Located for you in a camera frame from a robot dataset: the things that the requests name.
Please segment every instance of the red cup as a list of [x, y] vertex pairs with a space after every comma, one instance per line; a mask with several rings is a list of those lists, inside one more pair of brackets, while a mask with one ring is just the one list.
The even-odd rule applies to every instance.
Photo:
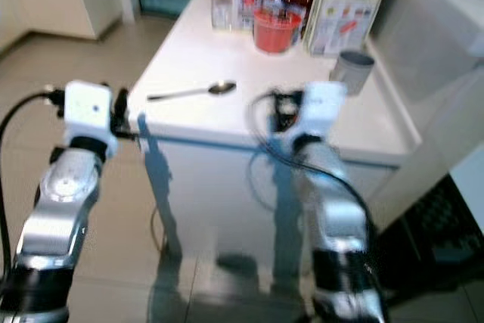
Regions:
[[293, 34], [301, 24], [301, 17], [287, 12], [284, 17], [259, 9], [254, 12], [254, 42], [256, 47], [268, 53], [286, 51], [292, 43]]

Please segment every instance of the spoon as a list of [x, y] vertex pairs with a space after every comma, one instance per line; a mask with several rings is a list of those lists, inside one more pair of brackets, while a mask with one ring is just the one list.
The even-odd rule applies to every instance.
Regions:
[[204, 94], [204, 93], [209, 93], [212, 95], [223, 95], [236, 89], [236, 87], [237, 87], [237, 84], [234, 81], [225, 80], [225, 81], [220, 81], [218, 83], [214, 83], [213, 85], [204, 89], [193, 89], [193, 90], [187, 90], [187, 91], [173, 92], [172, 94], [165, 94], [165, 95], [149, 95], [147, 97], [147, 100], [160, 101], [160, 100], [166, 100], [168, 98], [180, 98], [183, 96], [191, 96], [191, 95]]

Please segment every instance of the clear plastic container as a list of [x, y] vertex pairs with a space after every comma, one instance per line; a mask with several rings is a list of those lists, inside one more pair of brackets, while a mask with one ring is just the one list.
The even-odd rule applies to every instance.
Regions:
[[301, 24], [298, 14], [287, 12], [273, 14], [259, 9], [254, 12], [254, 42], [256, 47], [268, 53], [282, 53], [293, 41], [293, 35]]

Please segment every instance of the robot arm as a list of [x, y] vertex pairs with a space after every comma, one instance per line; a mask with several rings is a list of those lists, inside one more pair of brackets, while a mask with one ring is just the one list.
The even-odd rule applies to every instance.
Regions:
[[14, 267], [3, 284], [0, 321], [64, 323], [67, 297], [98, 199], [104, 161], [116, 152], [107, 87], [70, 82], [65, 91], [65, 142], [39, 186], [23, 227]]
[[[324, 141], [344, 91], [338, 82], [309, 84], [285, 144], [296, 162], [346, 180], [343, 161]], [[321, 173], [294, 169], [293, 180], [312, 246], [316, 312], [325, 322], [387, 321], [371, 271], [374, 236], [366, 207], [341, 183]]]

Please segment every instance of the metal cup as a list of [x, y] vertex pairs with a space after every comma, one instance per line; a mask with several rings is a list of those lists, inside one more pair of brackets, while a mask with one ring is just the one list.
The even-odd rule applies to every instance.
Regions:
[[346, 84], [348, 96], [356, 96], [365, 85], [375, 60], [360, 51], [342, 51], [330, 73], [330, 81]]

